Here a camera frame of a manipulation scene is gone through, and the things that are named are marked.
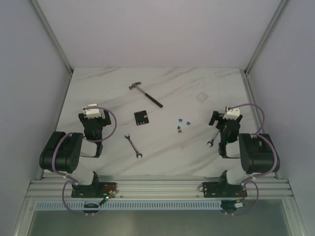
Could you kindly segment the black fuse box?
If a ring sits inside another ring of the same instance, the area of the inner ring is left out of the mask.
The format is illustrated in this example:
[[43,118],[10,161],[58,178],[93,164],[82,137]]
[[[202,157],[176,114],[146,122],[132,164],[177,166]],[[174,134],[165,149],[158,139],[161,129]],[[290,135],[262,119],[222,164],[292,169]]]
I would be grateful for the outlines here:
[[147,111],[139,111],[134,113],[136,125],[143,125],[149,123]]

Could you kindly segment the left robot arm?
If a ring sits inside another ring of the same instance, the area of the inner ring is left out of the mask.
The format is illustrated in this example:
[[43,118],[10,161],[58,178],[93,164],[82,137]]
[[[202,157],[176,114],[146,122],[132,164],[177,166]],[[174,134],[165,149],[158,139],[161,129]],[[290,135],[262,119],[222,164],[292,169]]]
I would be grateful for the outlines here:
[[107,198],[115,184],[100,182],[98,174],[80,163],[80,158],[99,158],[103,150],[103,128],[111,125],[111,112],[92,105],[78,114],[84,132],[55,131],[43,149],[39,165],[54,172],[72,185],[73,198]]

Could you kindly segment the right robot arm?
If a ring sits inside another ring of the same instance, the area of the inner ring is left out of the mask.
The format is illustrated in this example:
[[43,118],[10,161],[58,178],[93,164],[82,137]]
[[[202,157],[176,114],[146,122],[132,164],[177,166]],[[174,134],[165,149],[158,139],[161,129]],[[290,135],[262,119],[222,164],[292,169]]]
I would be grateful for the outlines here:
[[209,197],[239,196],[239,192],[246,192],[246,182],[275,173],[280,168],[280,158],[270,135],[240,133],[242,118],[239,109],[226,109],[224,114],[213,111],[209,125],[215,125],[217,132],[207,145],[212,147],[219,136],[219,155],[225,159],[238,159],[240,165],[225,170],[217,181],[203,183],[203,192]]

